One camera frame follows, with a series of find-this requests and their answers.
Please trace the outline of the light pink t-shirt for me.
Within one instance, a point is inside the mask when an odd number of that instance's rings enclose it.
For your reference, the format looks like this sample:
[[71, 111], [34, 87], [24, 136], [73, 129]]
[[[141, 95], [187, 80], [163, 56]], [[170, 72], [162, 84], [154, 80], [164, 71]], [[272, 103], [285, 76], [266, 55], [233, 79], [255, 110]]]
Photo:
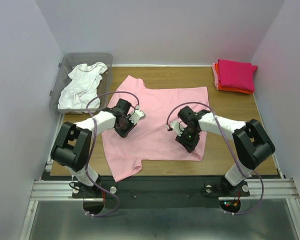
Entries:
[[143, 168], [142, 161], [196, 161], [204, 157], [207, 134], [200, 133], [198, 146], [191, 153], [179, 144], [176, 134], [169, 132], [166, 119], [177, 119], [172, 109], [182, 103], [191, 102], [191, 109], [199, 112], [209, 104], [208, 89], [194, 88], [150, 89], [140, 78], [128, 76], [117, 88], [108, 104], [113, 107], [119, 99], [136, 103], [146, 114], [126, 138], [114, 129], [102, 133], [103, 149], [111, 174], [116, 182], [124, 180]]

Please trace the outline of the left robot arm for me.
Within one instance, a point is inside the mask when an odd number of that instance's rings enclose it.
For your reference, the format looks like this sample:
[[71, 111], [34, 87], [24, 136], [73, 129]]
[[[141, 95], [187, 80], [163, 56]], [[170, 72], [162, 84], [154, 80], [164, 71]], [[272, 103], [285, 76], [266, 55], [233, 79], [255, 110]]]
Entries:
[[59, 165], [67, 168], [84, 185], [84, 191], [90, 197], [98, 196], [101, 191], [115, 194], [101, 187], [100, 175], [90, 166], [90, 159], [96, 145], [96, 138], [103, 132], [114, 129], [122, 138], [126, 138], [138, 122], [145, 118], [140, 106], [133, 106], [120, 98], [114, 107], [106, 107], [98, 114], [78, 122], [64, 122], [57, 134], [50, 157]]

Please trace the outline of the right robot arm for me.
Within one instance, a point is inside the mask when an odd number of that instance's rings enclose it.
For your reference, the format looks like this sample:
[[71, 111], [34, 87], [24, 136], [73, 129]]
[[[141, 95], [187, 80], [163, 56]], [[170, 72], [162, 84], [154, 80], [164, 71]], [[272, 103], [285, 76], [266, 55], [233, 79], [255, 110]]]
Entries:
[[222, 176], [216, 190], [225, 195], [232, 195], [244, 180], [276, 150], [274, 143], [263, 125], [256, 119], [237, 121], [221, 117], [209, 106], [199, 112], [188, 105], [180, 109], [178, 120], [167, 124], [169, 131], [176, 133], [175, 140], [188, 153], [197, 147], [202, 132], [223, 137], [234, 164]]

